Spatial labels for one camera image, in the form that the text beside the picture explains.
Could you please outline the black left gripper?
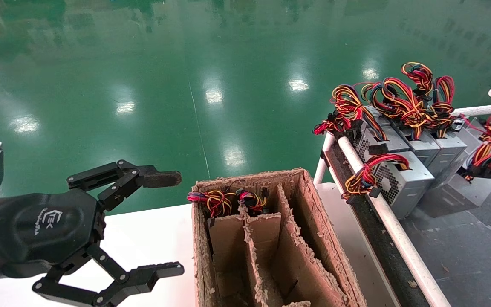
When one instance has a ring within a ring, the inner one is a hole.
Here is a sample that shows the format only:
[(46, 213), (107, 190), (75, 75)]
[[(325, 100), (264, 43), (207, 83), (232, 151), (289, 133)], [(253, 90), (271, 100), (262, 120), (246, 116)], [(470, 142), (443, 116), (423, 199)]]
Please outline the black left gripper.
[[(112, 211), (140, 187), (173, 187), (181, 181), (179, 171), (119, 160), (71, 175), (70, 191), (63, 194), (0, 198), (0, 278), (47, 273), (32, 286), (44, 299), (76, 307), (116, 307), (131, 295), (151, 292), (161, 278), (183, 275), (179, 262), (125, 271), (98, 245), (106, 226), (104, 211)], [(86, 193), (104, 186), (98, 200)], [(88, 260), (111, 276), (107, 288), (94, 292), (60, 284)]]

